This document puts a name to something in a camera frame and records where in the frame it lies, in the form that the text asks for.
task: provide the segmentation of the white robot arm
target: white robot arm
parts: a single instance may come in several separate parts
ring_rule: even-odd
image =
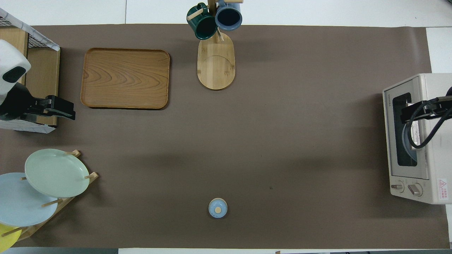
[[[31,120],[34,116],[57,116],[75,120],[74,104],[54,95],[33,97],[17,81],[31,65],[14,46],[0,40],[0,120]]]

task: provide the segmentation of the yellow plate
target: yellow plate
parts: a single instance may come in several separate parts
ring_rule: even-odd
[[[9,232],[17,227],[11,227],[6,226],[3,224],[0,224],[0,252],[4,252],[5,250],[9,249],[11,246],[13,246],[17,239],[19,239],[20,234],[22,233],[22,230],[19,230],[17,232],[14,232],[7,236],[1,236],[1,234]]]

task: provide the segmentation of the dark green mug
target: dark green mug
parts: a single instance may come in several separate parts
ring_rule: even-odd
[[[212,37],[217,31],[217,24],[215,17],[209,14],[209,10],[205,3],[199,3],[188,10],[187,17],[198,10],[203,9],[203,12],[191,20],[187,20],[190,27],[195,32],[196,38],[200,40],[207,40]]]

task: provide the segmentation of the warning sticker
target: warning sticker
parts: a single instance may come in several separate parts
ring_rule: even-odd
[[[439,199],[445,200],[449,199],[448,193],[447,193],[447,179],[441,178],[438,179],[438,188],[439,188]]]

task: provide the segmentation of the mug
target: mug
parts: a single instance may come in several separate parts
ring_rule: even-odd
[[[232,31],[239,28],[242,24],[242,14],[240,13],[240,4],[225,3],[219,1],[215,22],[217,26],[225,31]]]
[[[203,12],[194,17],[191,20],[187,20],[190,27],[195,32],[196,38],[200,40],[207,40],[212,37],[217,31],[217,24],[215,23],[215,17],[209,14],[209,10],[205,3],[199,3],[188,10],[187,16],[203,9]]]

